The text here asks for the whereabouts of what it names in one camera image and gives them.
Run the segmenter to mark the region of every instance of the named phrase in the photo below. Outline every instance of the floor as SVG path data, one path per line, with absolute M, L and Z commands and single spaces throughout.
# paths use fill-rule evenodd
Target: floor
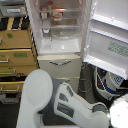
M 91 87 L 92 76 L 92 67 L 90 65 L 84 65 L 83 69 L 81 70 L 81 80 L 79 82 L 80 89 L 78 94 L 85 98 L 89 103 L 97 102 L 97 100 L 94 98 Z M 16 128 L 19 106 L 20 103 L 15 105 L 3 105 L 0 102 L 0 128 Z M 56 116 L 52 109 L 45 113 L 43 120 L 45 125 L 73 125 L 72 122 Z

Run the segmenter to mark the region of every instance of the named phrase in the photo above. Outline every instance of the white plastic part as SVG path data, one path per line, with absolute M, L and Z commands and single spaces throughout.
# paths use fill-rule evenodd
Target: white plastic part
M 128 128 L 128 94 L 116 99 L 110 108 L 111 124 L 114 128 Z
M 35 70 L 25 80 L 16 128 L 38 128 L 43 125 L 37 112 L 49 103 L 53 84 L 49 74 Z
M 74 122 L 76 125 L 82 128 L 108 128 L 109 127 L 109 118 L 107 117 L 106 113 L 102 111 L 96 111 L 96 112 L 92 111 L 95 105 L 100 104 L 105 106 L 103 103 L 99 102 L 95 104 L 89 104 L 82 97 L 78 96 L 72 89 L 71 91 L 73 93 L 73 96 L 71 96 L 67 90 L 67 87 L 71 89 L 70 85 L 66 83 L 61 84 L 58 88 L 58 91 L 55 97 L 55 103 L 54 103 L 55 114 Z M 60 100 L 59 98 L 60 94 L 64 94 L 68 99 L 68 102 Z M 58 103 L 72 109 L 74 111 L 73 117 L 70 117 L 68 114 L 64 114 L 61 111 L 58 111 L 57 109 Z
M 98 74 L 97 74 L 97 67 L 96 67 L 96 68 L 95 68 L 95 72 L 94 72 L 95 87 L 96 87 L 96 90 L 98 91 L 98 93 L 99 93 L 102 97 L 104 97 L 104 98 L 105 98 L 106 100 L 108 100 L 108 101 L 111 101 L 111 99 L 112 99 L 113 97 L 119 97 L 119 96 L 120 96 L 120 94 L 111 94 L 111 93 L 109 93 L 105 88 L 104 88 L 104 90 L 99 89 L 98 86 L 97 86 L 97 76 L 98 76 Z M 116 88 L 112 85 L 112 83 L 111 83 L 111 81 L 110 81 L 109 74 L 107 74 L 107 80 L 106 80 L 106 82 L 107 82 L 107 85 L 109 86 L 110 89 L 112 89 L 113 91 L 116 90 Z
M 120 76 L 117 76 L 115 74 L 109 73 L 109 79 L 111 80 L 111 83 L 117 88 L 120 88 L 120 85 L 124 81 L 124 79 Z
M 50 31 L 50 20 L 43 20 L 43 32 L 44 33 L 49 33 Z

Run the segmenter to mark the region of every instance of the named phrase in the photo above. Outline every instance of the cable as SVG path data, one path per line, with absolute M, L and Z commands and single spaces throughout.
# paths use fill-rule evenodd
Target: cable
M 83 65 L 81 66 L 81 70 L 84 70 L 86 67 L 89 67 L 89 66 L 90 66 L 89 63 L 83 64 Z
M 79 90 L 82 92 L 82 93 L 87 93 L 89 92 L 91 89 L 92 89 L 92 83 L 91 81 L 87 80 L 87 79 L 80 79 L 80 80 L 84 80 L 84 81 L 87 81 L 88 83 L 90 83 L 91 87 L 87 90 L 87 91 L 83 91 L 81 88 L 80 88 L 80 85 L 79 85 Z

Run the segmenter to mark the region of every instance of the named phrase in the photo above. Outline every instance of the refrigerator shelf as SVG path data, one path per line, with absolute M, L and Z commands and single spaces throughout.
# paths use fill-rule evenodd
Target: refrigerator shelf
M 94 14 L 92 19 L 106 23 L 106 24 L 109 24 L 109 25 L 113 25 L 115 27 L 119 27 L 119 28 L 124 29 L 124 30 L 128 30 L 128 24 L 121 22 L 121 21 L 118 21 L 114 18 L 109 18 L 109 17 L 105 17 L 102 15 Z
M 63 28 L 57 28 L 57 29 L 51 29 L 50 31 L 50 37 L 52 40 L 72 40 L 72 39 L 77 39 L 79 36 L 79 29 L 76 28 L 68 28 L 68 29 L 63 29 Z
M 39 13 L 48 13 L 48 12 L 79 12 L 80 9 L 79 8 L 70 8 L 70 9 L 52 9 L 52 10 L 40 10 Z
M 77 19 L 63 19 L 61 21 L 54 21 L 54 19 L 44 19 L 42 21 L 42 29 L 47 28 L 79 28 Z
M 77 19 L 78 16 L 63 16 L 62 20 L 69 20 L 69 19 Z M 51 16 L 51 17 L 47 17 L 46 19 L 42 19 L 43 20 L 54 20 L 54 17 Z
M 48 40 L 46 39 L 40 48 L 39 55 L 44 54 L 69 54 L 80 52 L 80 44 L 78 39 L 69 40 Z

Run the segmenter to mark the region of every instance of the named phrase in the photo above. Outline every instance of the door shelf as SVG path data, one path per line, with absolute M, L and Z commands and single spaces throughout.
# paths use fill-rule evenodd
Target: door shelf
M 128 31 L 98 21 L 91 21 L 90 31 L 128 44 Z
M 92 19 L 96 20 L 96 21 L 106 23 L 106 24 L 109 24 L 109 25 L 113 25 L 115 27 L 118 27 L 118 28 L 121 28 L 121 29 L 124 29 L 124 30 L 128 30 L 128 24 L 126 24 L 124 22 L 121 22 L 121 21 L 118 21 L 114 18 L 109 18 L 109 17 L 94 14 Z
M 92 29 L 87 39 L 84 62 L 128 79 L 128 44 L 112 34 Z

